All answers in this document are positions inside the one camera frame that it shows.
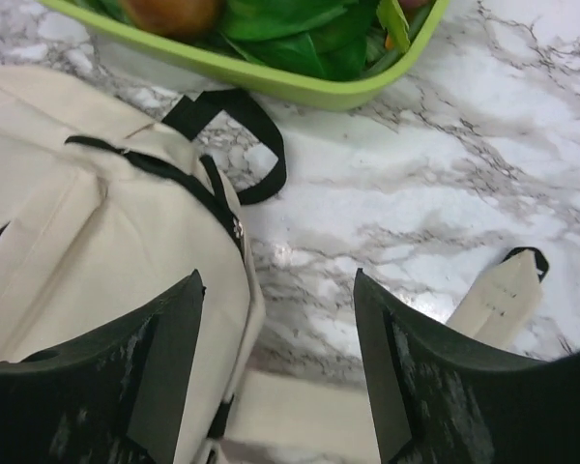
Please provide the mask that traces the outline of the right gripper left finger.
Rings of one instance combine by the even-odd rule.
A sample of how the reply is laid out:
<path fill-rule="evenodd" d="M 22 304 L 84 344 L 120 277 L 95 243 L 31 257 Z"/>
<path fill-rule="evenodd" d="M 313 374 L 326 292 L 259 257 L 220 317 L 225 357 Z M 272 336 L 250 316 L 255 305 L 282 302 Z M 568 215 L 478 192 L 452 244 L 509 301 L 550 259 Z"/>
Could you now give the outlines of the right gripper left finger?
<path fill-rule="evenodd" d="M 170 463 L 205 287 L 153 300 L 21 362 L 0 362 L 0 463 Z"/>

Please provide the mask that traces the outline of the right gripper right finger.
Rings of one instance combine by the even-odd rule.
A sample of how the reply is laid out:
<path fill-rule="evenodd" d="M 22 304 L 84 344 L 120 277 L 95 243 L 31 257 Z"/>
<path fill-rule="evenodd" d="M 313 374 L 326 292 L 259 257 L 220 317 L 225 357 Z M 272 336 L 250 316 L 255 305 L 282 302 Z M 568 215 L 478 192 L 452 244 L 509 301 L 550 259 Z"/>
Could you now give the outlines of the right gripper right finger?
<path fill-rule="evenodd" d="M 385 463 L 580 463 L 580 351 L 541 361 L 407 306 L 363 272 L 354 308 Z"/>

